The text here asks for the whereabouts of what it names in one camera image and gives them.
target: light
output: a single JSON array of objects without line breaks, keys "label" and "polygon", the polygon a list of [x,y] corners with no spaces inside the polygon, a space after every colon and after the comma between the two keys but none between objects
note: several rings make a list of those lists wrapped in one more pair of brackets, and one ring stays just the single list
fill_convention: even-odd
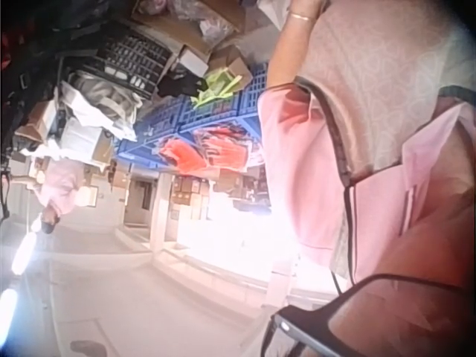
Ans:
[{"label": "light", "polygon": [[18,247],[12,263],[12,272],[15,275],[22,275],[30,262],[31,255],[36,245],[36,233],[28,233]]},{"label": "light", "polygon": [[7,289],[2,292],[0,297],[0,348],[7,340],[17,301],[18,295],[15,290]]},{"label": "light", "polygon": [[39,216],[37,219],[33,221],[33,223],[31,223],[30,229],[32,232],[35,232],[35,233],[38,233],[42,230],[42,220]]}]

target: pink clothing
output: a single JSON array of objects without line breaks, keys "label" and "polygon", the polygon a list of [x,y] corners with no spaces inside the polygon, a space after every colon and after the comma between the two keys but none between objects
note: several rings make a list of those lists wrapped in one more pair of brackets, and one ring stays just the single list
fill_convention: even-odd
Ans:
[{"label": "pink clothing", "polygon": [[79,161],[51,160],[45,172],[45,183],[34,192],[43,206],[49,203],[62,216],[73,210],[83,176],[84,166]]},{"label": "pink clothing", "polygon": [[331,118],[322,114],[324,106],[311,106],[314,97],[289,84],[259,100],[271,203],[302,252],[323,266],[330,264],[345,220],[350,276],[361,280],[418,220],[443,145],[458,118],[474,133],[476,112],[467,103],[453,105],[404,142],[400,161],[346,184],[336,164]]},{"label": "pink clothing", "polygon": [[442,197],[428,186],[446,141],[460,160],[439,171],[471,173],[455,122],[472,108],[434,111],[442,88],[476,91],[475,47],[433,0],[332,0],[308,49],[298,76],[320,89],[335,125],[294,85],[260,98],[271,203],[315,262],[358,280],[425,214],[428,189]]}]

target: blue crate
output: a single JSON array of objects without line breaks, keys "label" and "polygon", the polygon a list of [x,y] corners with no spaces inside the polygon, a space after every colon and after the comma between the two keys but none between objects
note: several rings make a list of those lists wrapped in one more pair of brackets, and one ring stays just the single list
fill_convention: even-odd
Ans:
[{"label": "blue crate", "polygon": [[140,167],[150,170],[160,170],[167,167],[167,165],[164,165],[164,162],[161,161],[159,157],[157,157],[159,161],[151,161],[147,158],[142,158],[140,156],[133,155],[130,152],[121,152],[116,155],[116,159],[119,161],[128,162],[130,164],[138,165]]},{"label": "blue crate", "polygon": [[173,134],[186,99],[182,96],[173,98],[166,104],[153,109],[142,121],[136,123],[134,129],[138,137],[138,145]]},{"label": "blue crate", "polygon": [[251,138],[261,141],[261,124],[258,115],[238,117],[237,121]]},{"label": "blue crate", "polygon": [[185,100],[184,107],[178,119],[178,131],[188,132],[202,126],[210,126],[224,120],[233,119],[238,115],[241,93],[234,93],[232,97],[217,99],[213,102],[193,108],[190,100]]},{"label": "blue crate", "polygon": [[242,91],[241,103],[239,105],[238,115],[240,117],[250,115],[255,116],[258,113],[258,98],[266,89],[266,78],[268,73],[268,63],[262,63],[251,68],[253,80]]},{"label": "blue crate", "polygon": [[152,149],[158,140],[161,139],[155,139],[155,142],[142,145],[133,141],[122,140],[119,147],[115,149],[115,157],[151,170],[168,167],[168,163],[159,155],[152,154]]}]

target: patterned fabric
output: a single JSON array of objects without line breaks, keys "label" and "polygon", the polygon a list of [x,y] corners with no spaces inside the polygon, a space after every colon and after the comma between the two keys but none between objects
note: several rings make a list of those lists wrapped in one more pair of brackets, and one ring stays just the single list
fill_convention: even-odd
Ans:
[{"label": "patterned fabric", "polygon": [[440,88],[476,89],[474,43],[435,1],[335,0],[309,49],[300,76],[329,98],[355,176],[399,160]]},{"label": "patterned fabric", "polygon": [[[354,210],[375,215],[371,220],[361,215],[361,222],[367,222],[357,229],[361,237],[383,229],[381,242],[385,243],[404,233],[403,227],[407,229],[408,225],[401,221],[407,219],[404,209],[409,207],[410,198],[405,190],[408,193],[411,186],[407,183],[412,180],[418,179],[418,188],[412,194],[420,198],[426,197],[427,190],[429,196],[441,199],[474,186],[471,159],[465,154],[457,128],[451,126],[458,113],[446,114],[437,126],[413,138],[444,112],[435,111],[442,87],[476,89],[476,67],[469,65],[476,61],[472,46],[465,31],[434,1],[335,0],[318,20],[300,76],[320,88],[328,99],[353,180],[362,182],[356,194],[371,197],[377,187],[385,196],[380,201],[371,197],[367,203],[354,202]],[[445,110],[457,105],[451,100],[453,103]],[[349,237],[343,187],[335,168],[335,153],[329,152],[332,145],[320,103],[296,86],[287,85],[265,92],[259,111],[273,208],[287,218],[286,229],[298,236],[315,262],[347,275]],[[439,136],[435,128],[442,128],[443,122],[450,126]],[[424,140],[436,145],[433,150],[422,151]],[[442,145],[445,155],[435,163]],[[412,152],[425,167],[418,168]],[[440,181],[451,179],[443,177],[446,170],[438,169],[447,167],[449,152],[461,158],[452,167],[457,168],[454,178],[463,184],[450,185],[451,189],[441,196],[436,194],[438,190],[428,189],[428,183],[434,181],[430,177],[434,165]],[[405,155],[406,164],[402,165]],[[380,173],[394,166],[395,173]],[[398,194],[386,193],[392,190],[392,184]],[[375,212],[375,207],[385,207],[382,202],[395,207]],[[423,207],[421,199],[414,205],[414,215],[431,211]],[[387,222],[377,222],[378,216]],[[375,266],[375,257],[385,249],[381,242],[376,242],[379,246],[374,248],[369,240],[356,242],[361,247],[360,259],[373,259],[361,269],[360,276]]]}]

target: gold bracelet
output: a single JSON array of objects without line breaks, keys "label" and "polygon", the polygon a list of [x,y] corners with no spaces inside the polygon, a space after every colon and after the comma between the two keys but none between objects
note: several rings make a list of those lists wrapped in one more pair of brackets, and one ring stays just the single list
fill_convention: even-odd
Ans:
[{"label": "gold bracelet", "polygon": [[313,19],[312,17],[297,15],[296,13],[292,13],[291,11],[289,11],[289,15],[290,15],[291,17],[294,17],[295,19],[299,19],[299,20],[315,21],[315,19]]}]

